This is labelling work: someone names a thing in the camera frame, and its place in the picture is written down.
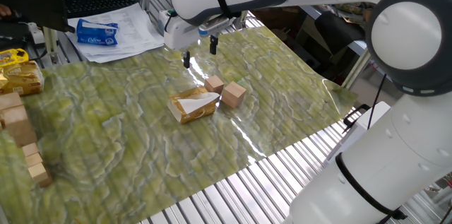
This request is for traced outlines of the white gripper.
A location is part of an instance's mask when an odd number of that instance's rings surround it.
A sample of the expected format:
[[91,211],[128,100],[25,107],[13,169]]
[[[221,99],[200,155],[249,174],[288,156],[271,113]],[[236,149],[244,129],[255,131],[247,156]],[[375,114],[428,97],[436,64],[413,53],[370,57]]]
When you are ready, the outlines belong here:
[[[202,37],[207,37],[210,33],[207,30],[201,30],[198,26],[193,26],[182,20],[179,16],[170,16],[164,14],[162,17],[162,33],[165,45],[173,50],[186,49],[189,45],[197,42]],[[210,36],[210,53],[217,54],[218,37]],[[190,51],[182,53],[183,65],[186,69],[190,68]]]

